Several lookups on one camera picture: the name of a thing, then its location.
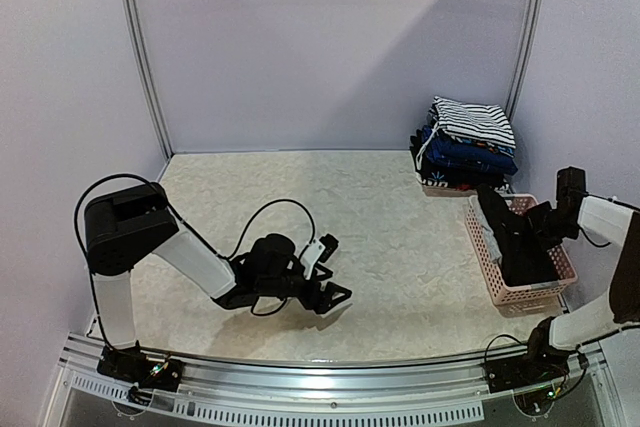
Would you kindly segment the black white striped shirt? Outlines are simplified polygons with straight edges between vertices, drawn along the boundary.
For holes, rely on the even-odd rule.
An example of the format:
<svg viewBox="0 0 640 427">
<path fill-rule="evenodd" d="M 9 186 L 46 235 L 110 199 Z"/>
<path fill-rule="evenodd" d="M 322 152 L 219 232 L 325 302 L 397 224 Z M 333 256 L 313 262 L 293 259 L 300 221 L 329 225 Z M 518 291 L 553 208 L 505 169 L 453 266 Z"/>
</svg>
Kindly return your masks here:
<svg viewBox="0 0 640 427">
<path fill-rule="evenodd" d="M 432 108 L 438 127 L 450 137 L 516 148 L 511 124 L 499 105 L 462 103 L 435 96 Z"/>
</svg>

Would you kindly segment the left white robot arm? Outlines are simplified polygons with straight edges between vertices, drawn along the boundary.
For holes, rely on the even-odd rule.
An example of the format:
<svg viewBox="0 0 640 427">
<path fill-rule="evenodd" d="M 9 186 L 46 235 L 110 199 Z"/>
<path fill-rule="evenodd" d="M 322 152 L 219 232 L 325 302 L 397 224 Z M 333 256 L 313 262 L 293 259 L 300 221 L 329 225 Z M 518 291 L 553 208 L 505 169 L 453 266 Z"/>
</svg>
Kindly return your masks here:
<svg viewBox="0 0 640 427">
<path fill-rule="evenodd" d="M 227 311 L 253 308 L 263 298 L 295 299 L 324 315 L 352 296 L 332 282 L 333 272 L 325 266 L 339 246 L 330 234 L 311 235 L 297 248 L 289 237 L 268 233 L 248 251 L 224 256 L 178 214 L 155 182 L 99 196 L 80 211 L 100 332 L 112 349 L 111 366 L 128 381 L 141 380 L 149 370 L 146 355 L 136 349 L 131 273 L 151 255 Z"/>
</svg>

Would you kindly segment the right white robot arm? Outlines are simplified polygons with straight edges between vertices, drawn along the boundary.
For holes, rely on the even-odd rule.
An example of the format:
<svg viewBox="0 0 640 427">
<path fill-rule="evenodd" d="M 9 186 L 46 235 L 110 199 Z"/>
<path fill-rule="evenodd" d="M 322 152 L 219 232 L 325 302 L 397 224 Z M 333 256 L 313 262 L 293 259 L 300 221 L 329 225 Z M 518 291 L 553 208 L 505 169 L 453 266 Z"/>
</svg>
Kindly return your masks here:
<svg viewBox="0 0 640 427">
<path fill-rule="evenodd" d="M 537 383 L 578 348 L 639 326 L 639 210 L 611 198 L 579 195 L 544 217 L 544 231 L 561 238 L 592 234 L 608 245 L 592 259 L 572 248 L 586 285 L 569 313 L 541 321 L 531 332 L 517 374 Z"/>
</svg>

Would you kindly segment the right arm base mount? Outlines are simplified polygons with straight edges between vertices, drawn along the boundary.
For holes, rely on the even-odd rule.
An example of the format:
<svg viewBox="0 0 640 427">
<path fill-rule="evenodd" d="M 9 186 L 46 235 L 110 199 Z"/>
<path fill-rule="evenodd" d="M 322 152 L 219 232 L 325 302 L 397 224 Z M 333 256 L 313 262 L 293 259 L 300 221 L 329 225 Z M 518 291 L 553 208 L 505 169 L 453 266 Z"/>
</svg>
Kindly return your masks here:
<svg viewBox="0 0 640 427">
<path fill-rule="evenodd" d="M 490 393 L 498 393 L 509 390 L 517 390 L 541 383 L 550 385 L 550 392 L 546 394 L 549 400 L 558 400 L 575 390 L 586 377 L 590 367 L 588 357 L 579 350 L 550 354 L 547 352 L 521 355 L 503 358 L 489 358 L 489 351 L 498 340 L 509 340 L 519 347 L 527 344 L 510 334 L 499 334 L 489 341 L 483 352 L 481 367 Z M 577 356 L 581 374 L 573 383 L 570 383 L 569 358 Z"/>
</svg>

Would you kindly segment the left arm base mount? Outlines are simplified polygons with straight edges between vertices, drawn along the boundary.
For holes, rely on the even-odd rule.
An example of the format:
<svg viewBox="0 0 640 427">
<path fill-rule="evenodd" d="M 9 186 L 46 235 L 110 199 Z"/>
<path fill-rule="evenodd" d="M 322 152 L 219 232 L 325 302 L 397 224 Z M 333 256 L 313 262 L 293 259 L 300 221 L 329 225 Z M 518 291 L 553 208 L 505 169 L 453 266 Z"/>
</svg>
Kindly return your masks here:
<svg viewBox="0 0 640 427">
<path fill-rule="evenodd" d="M 136 385 L 139 389 L 176 392 L 185 363 L 172 356 L 149 357 L 140 346 L 127 349 L 103 348 L 97 372 L 103 376 Z"/>
</svg>

